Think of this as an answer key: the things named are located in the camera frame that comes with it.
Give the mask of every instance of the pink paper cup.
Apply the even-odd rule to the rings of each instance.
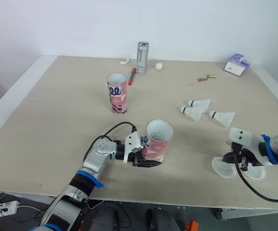
[[[162,119],[149,121],[144,135],[143,159],[163,162],[172,136],[173,127],[169,122]]]
[[[112,73],[106,78],[112,112],[123,114],[127,111],[127,78],[122,73]]]

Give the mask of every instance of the purple tissue box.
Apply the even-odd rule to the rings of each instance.
[[[224,70],[236,76],[241,76],[249,67],[242,54],[233,55],[226,63]]]

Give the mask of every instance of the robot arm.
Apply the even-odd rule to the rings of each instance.
[[[253,133],[238,128],[232,128],[227,142],[236,147],[240,146],[238,162],[241,170],[247,171],[248,163],[252,166],[278,165],[278,136],[270,138],[262,135],[263,139],[256,137]],[[234,150],[224,155],[223,161],[234,163]]]
[[[71,182],[50,204],[42,217],[40,227],[34,231],[78,231],[84,215],[88,211],[87,202],[94,187],[103,188],[99,182],[108,160],[132,161],[133,166],[150,167],[140,160],[143,139],[134,131],[126,138],[125,144],[120,141],[109,141],[106,138],[97,140],[87,153],[81,167]]]

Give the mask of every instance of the marker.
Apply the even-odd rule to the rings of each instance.
[[[132,81],[133,81],[133,78],[134,78],[135,71],[136,71],[136,69],[135,69],[135,68],[133,68],[133,69],[132,69],[132,71],[131,71],[131,76],[130,76],[130,79],[129,79],[129,83],[128,83],[128,85],[131,85],[131,84],[132,84]]]

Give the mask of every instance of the table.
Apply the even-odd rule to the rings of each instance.
[[[127,89],[127,112],[115,115],[110,111],[106,76],[112,72],[129,76],[135,66],[135,60],[127,65],[119,61],[43,56],[5,94],[0,104],[10,109],[0,114],[0,191],[57,195],[95,137],[121,121],[134,123],[144,133],[149,120],[161,118],[174,128],[164,163],[138,168],[111,161],[100,179],[105,187],[95,189],[91,198],[278,208],[278,203],[259,198],[237,177],[224,179],[213,171],[212,159],[230,151],[225,143],[229,129],[208,115],[196,123],[179,111],[188,100],[211,98],[210,111],[236,112],[231,127],[258,136],[277,135],[278,100],[251,69],[236,77],[222,70],[223,63],[162,61],[164,69],[156,71],[158,61],[150,60],[147,73],[136,75]],[[219,77],[197,82],[207,74]],[[123,139],[130,132],[125,125],[111,136]],[[264,180],[249,182],[262,194],[278,198],[278,166],[266,168]]]

